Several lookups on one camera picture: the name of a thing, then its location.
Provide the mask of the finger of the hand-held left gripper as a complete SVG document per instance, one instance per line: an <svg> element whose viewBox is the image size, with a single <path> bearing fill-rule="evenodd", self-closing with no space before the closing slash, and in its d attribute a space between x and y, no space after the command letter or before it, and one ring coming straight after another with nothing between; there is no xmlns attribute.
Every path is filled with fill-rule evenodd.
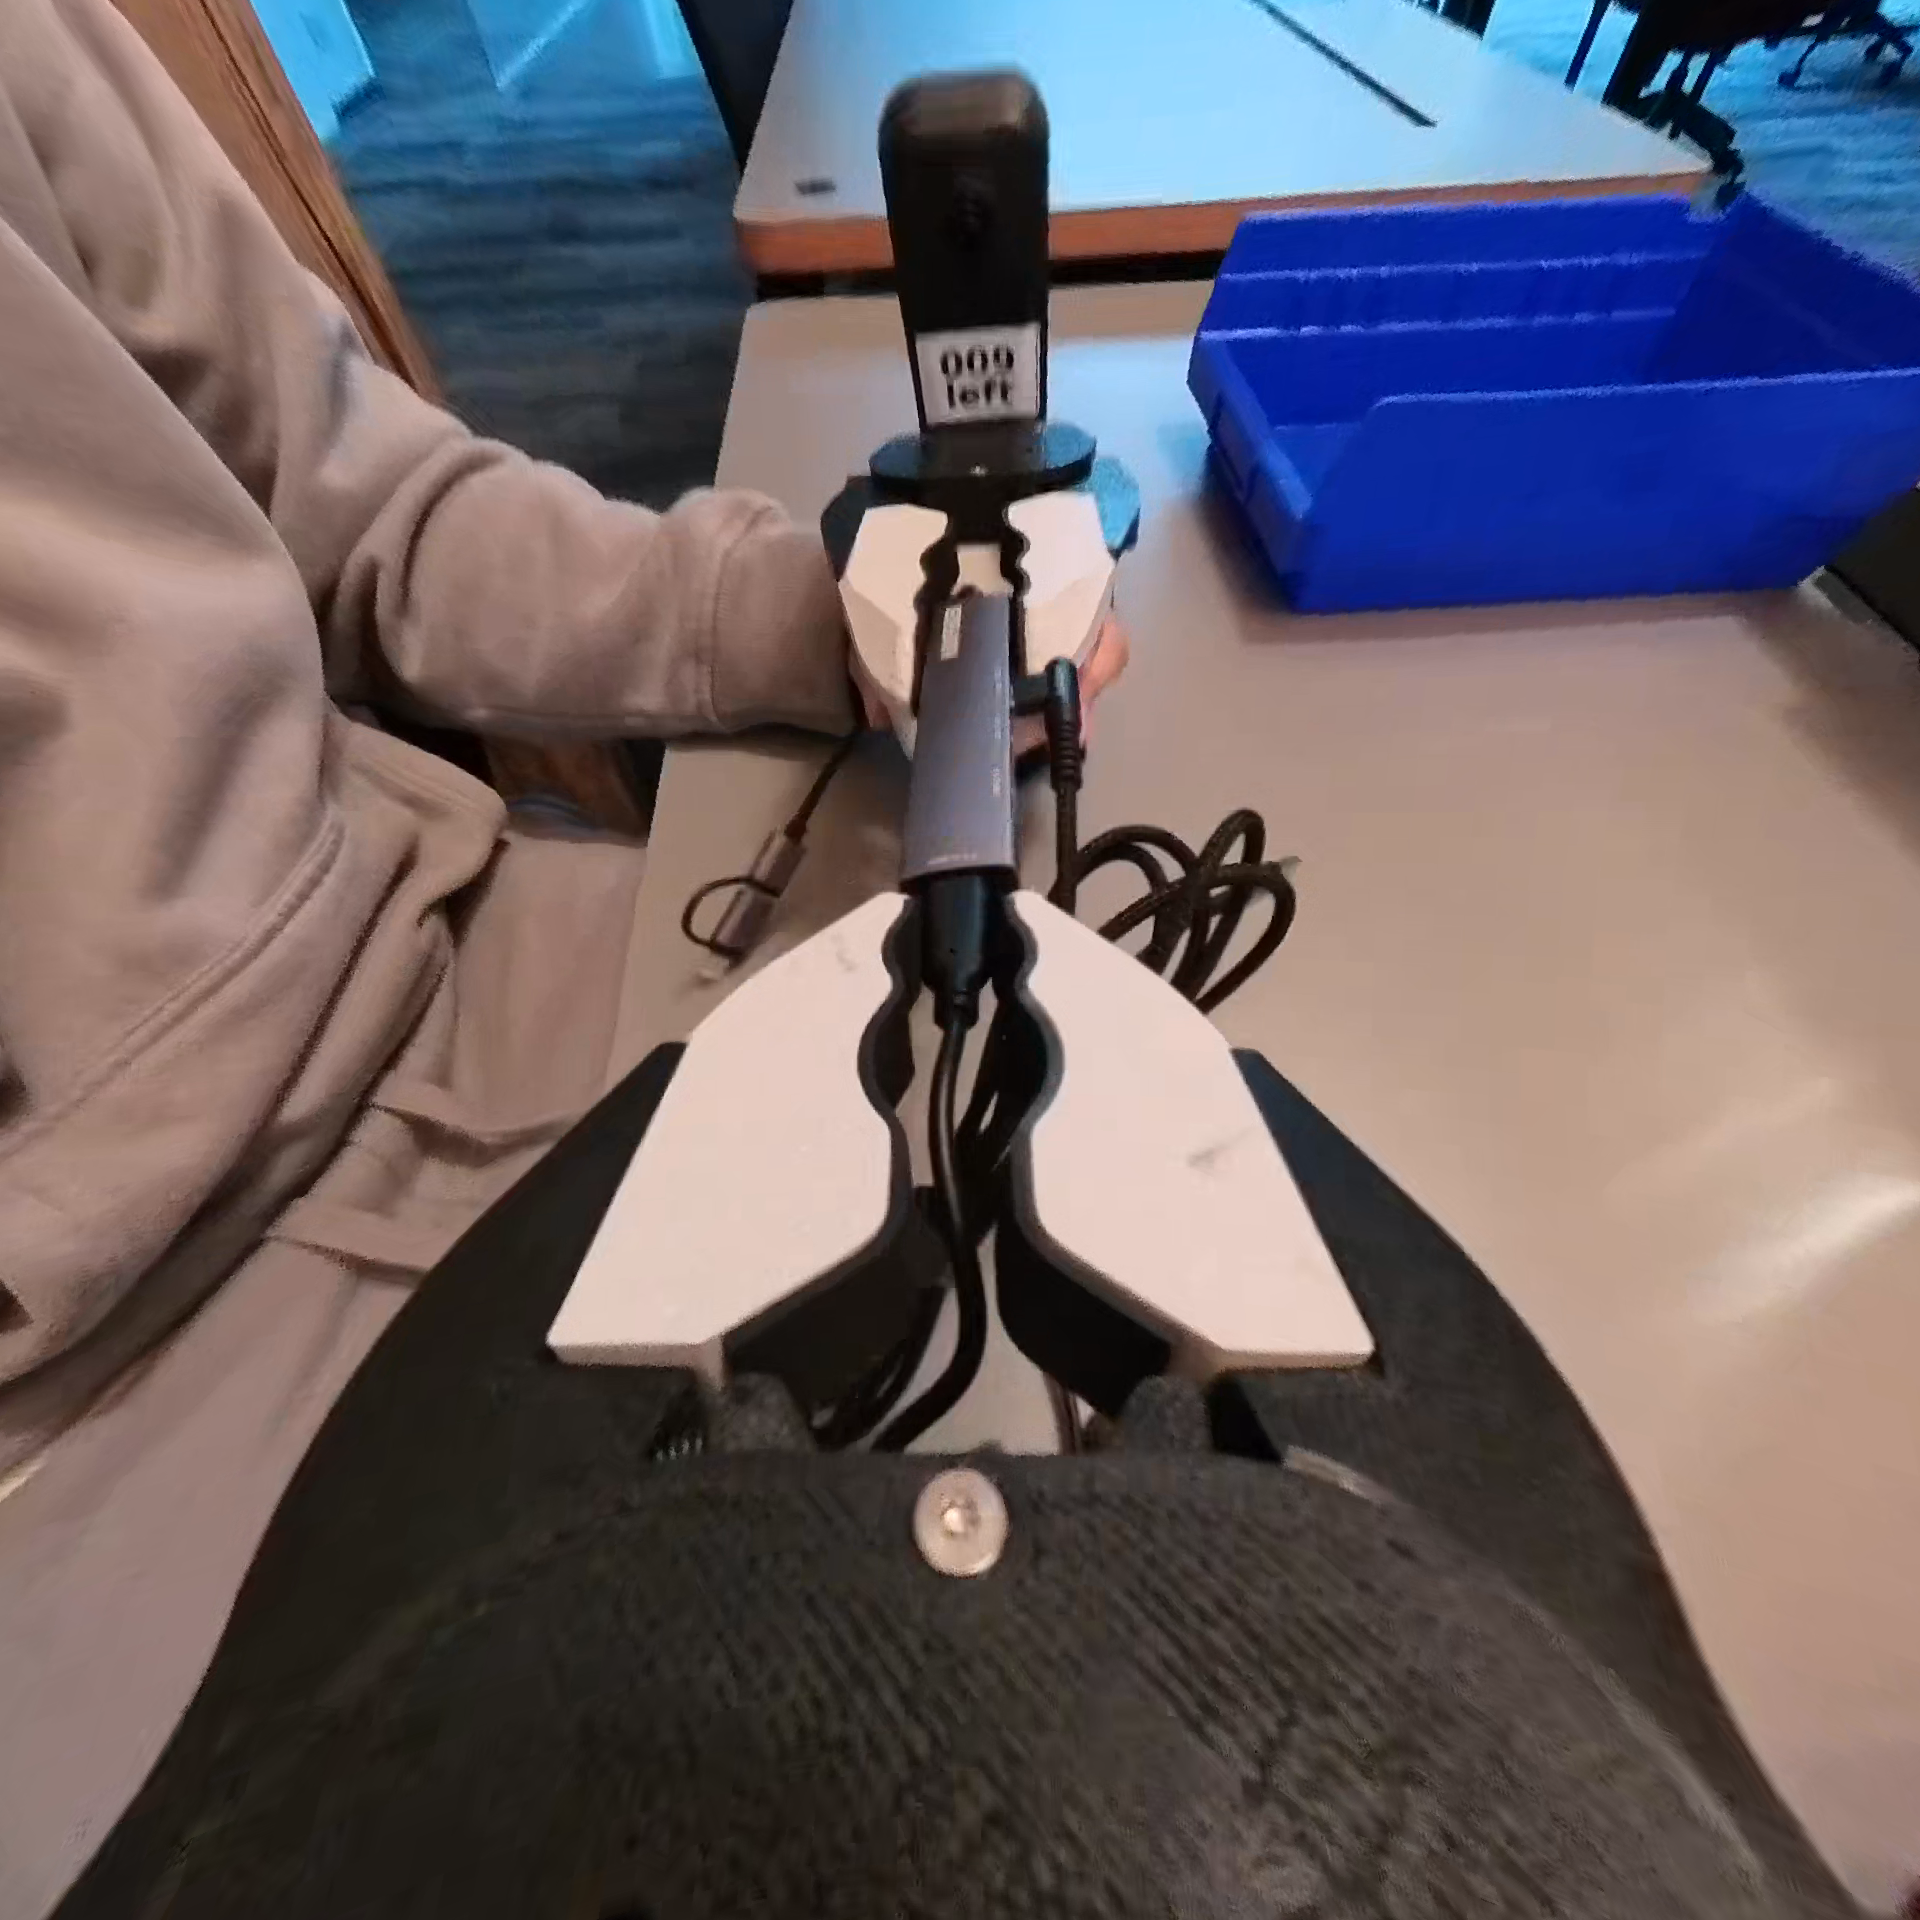
<svg viewBox="0 0 1920 1920"><path fill-rule="evenodd" d="M1117 561L1098 501L1024 495L1009 504L1016 537L1012 666L1020 679L1075 665L1114 613Z"/></svg>
<svg viewBox="0 0 1920 1920"><path fill-rule="evenodd" d="M917 749L922 593L929 556L948 519L929 506L868 506L857 521L836 586L848 623L848 665L861 716Z"/></svg>

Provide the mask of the black office chair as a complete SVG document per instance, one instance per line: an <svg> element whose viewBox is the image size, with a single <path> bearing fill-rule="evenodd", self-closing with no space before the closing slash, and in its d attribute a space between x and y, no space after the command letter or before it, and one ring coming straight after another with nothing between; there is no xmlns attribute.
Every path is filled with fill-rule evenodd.
<svg viewBox="0 0 1920 1920"><path fill-rule="evenodd" d="M1740 47L1760 44L1779 49L1804 40L1804 52L1779 77L1786 89L1804 77L1812 52L1828 40L1860 40L1864 58L1883 86L1916 58L1916 25L1893 17L1880 1L1596 1L1569 64L1569 86L1580 80L1609 9L1633 13L1635 25L1603 89L1603 104L1698 148L1713 164L1719 205L1737 196L1744 158L1732 122L1708 108L1706 95Z"/></svg>

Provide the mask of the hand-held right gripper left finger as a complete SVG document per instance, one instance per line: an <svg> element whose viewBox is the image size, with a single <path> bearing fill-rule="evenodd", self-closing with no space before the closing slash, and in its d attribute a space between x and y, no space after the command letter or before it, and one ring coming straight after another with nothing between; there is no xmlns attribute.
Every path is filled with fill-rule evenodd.
<svg viewBox="0 0 1920 1920"><path fill-rule="evenodd" d="M573 1366L777 1378L842 1413L917 1322L912 1070L920 908L877 894L753 972L665 1072L544 1337Z"/></svg>

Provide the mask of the blue plastic bin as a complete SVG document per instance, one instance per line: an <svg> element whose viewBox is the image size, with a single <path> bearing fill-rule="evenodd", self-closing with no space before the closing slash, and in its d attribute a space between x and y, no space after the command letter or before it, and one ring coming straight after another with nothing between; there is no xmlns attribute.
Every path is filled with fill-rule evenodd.
<svg viewBox="0 0 1920 1920"><path fill-rule="evenodd" d="M1255 213L1188 391L1296 613L1789 590L1916 485L1917 295L1755 196Z"/></svg>

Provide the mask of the wooden post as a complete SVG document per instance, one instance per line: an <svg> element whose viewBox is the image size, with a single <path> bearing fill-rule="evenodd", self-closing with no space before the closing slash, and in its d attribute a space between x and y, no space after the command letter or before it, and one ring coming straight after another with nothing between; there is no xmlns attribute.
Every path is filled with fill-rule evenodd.
<svg viewBox="0 0 1920 1920"><path fill-rule="evenodd" d="M281 240L343 301L376 360L424 398L444 400L431 354L252 4L122 1L116 9L180 86Z"/></svg>

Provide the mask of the person in beige hoodie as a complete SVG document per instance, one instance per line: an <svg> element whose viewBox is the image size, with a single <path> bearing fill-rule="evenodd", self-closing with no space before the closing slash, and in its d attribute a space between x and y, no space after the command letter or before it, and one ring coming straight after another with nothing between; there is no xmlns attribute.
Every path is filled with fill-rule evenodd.
<svg viewBox="0 0 1920 1920"><path fill-rule="evenodd" d="M332 1402L605 1086L643 853L516 829L329 658L285 512L447 410L115 4L4 4L2 58L4 1914L48 1914Z"/></svg>

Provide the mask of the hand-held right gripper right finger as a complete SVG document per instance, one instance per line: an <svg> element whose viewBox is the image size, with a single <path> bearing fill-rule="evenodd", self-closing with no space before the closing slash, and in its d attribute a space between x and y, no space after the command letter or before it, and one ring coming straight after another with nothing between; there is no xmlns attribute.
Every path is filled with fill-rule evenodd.
<svg viewBox="0 0 1920 1920"><path fill-rule="evenodd" d="M1151 1378L1362 1369L1376 1337L1211 1018L1033 892L1009 900L1023 1100L999 1314L1103 1415Z"/></svg>

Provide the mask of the grey table with wood edge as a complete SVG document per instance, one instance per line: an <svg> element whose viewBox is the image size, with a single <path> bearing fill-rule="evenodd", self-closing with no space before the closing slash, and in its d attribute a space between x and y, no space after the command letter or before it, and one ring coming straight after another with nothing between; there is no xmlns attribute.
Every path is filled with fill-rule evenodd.
<svg viewBox="0 0 1920 1920"><path fill-rule="evenodd" d="M1057 260L1211 253L1258 208L1667 196L1711 173L1401 1L802 1L735 201L753 272L887 270L885 100L1004 65L1047 109Z"/></svg>

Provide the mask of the person's left forearm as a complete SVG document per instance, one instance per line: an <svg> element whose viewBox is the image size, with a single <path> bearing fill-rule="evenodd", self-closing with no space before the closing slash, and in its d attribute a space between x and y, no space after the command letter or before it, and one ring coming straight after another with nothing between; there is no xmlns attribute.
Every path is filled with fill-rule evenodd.
<svg viewBox="0 0 1920 1920"><path fill-rule="evenodd" d="M826 543L769 495L650 512L403 392L306 479L283 537L385 705L532 737L852 729Z"/></svg>

